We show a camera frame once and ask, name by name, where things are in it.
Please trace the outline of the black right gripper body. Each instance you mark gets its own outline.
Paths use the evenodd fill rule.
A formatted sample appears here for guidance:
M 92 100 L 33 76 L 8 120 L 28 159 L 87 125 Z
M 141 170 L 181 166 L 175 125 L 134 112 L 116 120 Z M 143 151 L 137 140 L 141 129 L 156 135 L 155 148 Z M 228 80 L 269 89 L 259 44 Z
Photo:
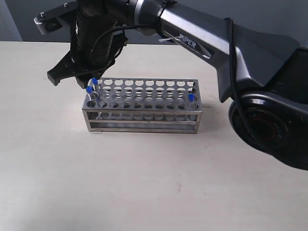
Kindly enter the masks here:
M 127 44 L 123 21 L 104 4 L 79 4 L 71 26 L 70 61 L 81 72 L 107 69 Z

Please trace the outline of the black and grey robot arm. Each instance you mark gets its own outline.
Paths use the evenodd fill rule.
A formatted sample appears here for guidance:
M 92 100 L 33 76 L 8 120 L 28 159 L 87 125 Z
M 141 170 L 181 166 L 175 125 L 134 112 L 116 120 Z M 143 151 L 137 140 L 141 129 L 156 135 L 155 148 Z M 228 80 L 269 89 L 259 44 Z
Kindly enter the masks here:
M 287 36 L 260 33 L 174 0 L 76 0 L 40 13 L 42 33 L 70 29 L 70 51 L 47 75 L 75 77 L 84 88 L 115 63 L 125 31 L 159 35 L 216 69 L 221 102 L 251 147 L 301 170 L 308 168 L 308 50 Z

